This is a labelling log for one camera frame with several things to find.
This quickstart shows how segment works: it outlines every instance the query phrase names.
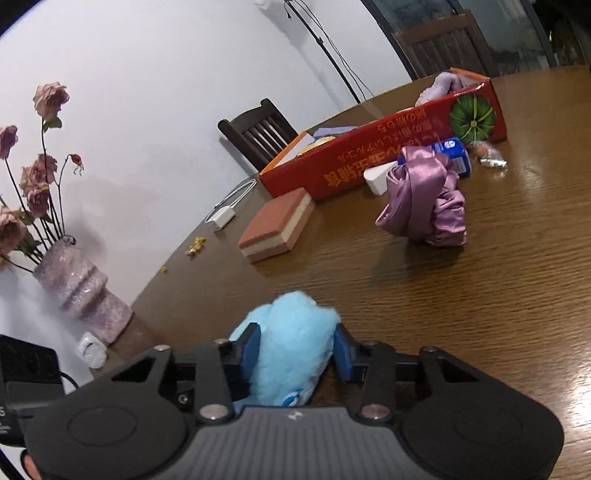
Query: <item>flower vase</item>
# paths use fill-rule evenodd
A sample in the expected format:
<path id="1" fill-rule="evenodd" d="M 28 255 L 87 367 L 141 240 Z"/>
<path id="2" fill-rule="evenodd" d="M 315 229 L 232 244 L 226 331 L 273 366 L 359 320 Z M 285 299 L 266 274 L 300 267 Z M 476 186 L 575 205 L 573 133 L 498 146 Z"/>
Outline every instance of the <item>flower vase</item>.
<path id="1" fill-rule="evenodd" d="M 131 319 L 131 308 L 105 287 L 107 275 L 73 245 L 71 237 L 47 251 L 33 276 L 56 298 L 60 310 L 81 320 L 105 345 L 113 343 Z"/>

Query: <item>red box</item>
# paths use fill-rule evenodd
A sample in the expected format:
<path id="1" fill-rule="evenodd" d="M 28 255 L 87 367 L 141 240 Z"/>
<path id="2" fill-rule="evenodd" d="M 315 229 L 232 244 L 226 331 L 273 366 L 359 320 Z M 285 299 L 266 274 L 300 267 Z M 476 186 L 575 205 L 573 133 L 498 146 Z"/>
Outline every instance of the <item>red box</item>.
<path id="1" fill-rule="evenodd" d="M 490 78 L 464 70 L 451 71 L 461 75 L 465 85 L 462 90 L 387 116 L 382 113 L 384 109 L 392 111 L 396 104 L 409 100 L 414 104 L 434 77 L 368 100 L 311 130 L 356 125 L 368 117 L 369 123 L 278 165 L 306 134 L 302 133 L 261 172 L 261 181 L 274 197 L 304 187 L 314 200 L 320 200 L 362 185 L 366 168 L 396 160 L 406 145 L 430 145 L 454 136 L 464 136 L 463 140 L 468 141 L 477 131 L 474 127 L 478 127 L 478 140 L 506 139 L 505 120 Z M 486 114 L 486 123 L 479 123 Z"/>

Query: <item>small yellow crumb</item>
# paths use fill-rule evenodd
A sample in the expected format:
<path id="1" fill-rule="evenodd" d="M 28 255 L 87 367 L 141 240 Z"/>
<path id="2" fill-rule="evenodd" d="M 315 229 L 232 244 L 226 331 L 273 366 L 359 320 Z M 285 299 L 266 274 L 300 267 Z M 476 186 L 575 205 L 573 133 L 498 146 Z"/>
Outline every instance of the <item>small yellow crumb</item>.
<path id="1" fill-rule="evenodd" d="M 200 252 L 203 249 L 203 243 L 205 241 L 205 237 L 198 236 L 194 241 L 193 245 L 185 252 L 185 255 L 188 257 L 193 258 L 196 253 Z"/>

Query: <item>purple towel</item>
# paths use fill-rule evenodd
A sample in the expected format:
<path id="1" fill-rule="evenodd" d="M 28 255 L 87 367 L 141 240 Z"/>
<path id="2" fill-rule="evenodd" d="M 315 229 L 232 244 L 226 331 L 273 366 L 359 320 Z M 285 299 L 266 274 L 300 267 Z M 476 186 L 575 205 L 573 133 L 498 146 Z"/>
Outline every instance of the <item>purple towel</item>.
<path id="1" fill-rule="evenodd" d="M 387 176 L 388 204 L 375 224 L 392 235 L 437 247 L 466 242 L 464 195 L 447 155 L 430 147 L 403 147 L 404 165 Z"/>

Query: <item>blue plush toy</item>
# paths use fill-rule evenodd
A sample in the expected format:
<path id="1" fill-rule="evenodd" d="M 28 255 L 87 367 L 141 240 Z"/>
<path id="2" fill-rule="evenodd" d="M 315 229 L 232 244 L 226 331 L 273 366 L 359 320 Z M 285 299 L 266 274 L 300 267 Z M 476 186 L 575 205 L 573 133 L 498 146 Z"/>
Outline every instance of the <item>blue plush toy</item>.
<path id="1" fill-rule="evenodd" d="M 246 405 L 305 404 L 332 355 L 339 314 L 294 291 L 250 312 L 230 340 L 237 340 L 252 322 L 261 326 L 259 357 L 251 377 L 251 395 L 236 402 L 236 411 Z"/>

